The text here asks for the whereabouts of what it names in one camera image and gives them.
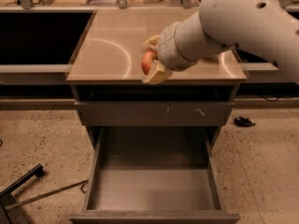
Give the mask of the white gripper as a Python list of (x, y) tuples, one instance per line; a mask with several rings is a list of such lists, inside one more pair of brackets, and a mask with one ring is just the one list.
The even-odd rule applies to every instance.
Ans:
[(197, 21), (174, 22), (160, 36), (153, 35), (142, 45), (142, 51), (157, 50), (149, 73), (142, 78), (145, 84), (160, 84), (199, 60), (200, 24)]

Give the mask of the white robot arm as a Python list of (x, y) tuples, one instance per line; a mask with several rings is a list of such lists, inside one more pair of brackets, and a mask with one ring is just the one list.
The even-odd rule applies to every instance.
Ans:
[(143, 45), (141, 67), (159, 84), (199, 60), (238, 48), (270, 63), (299, 83), (299, 20), (277, 0), (201, 0), (188, 19), (174, 22)]

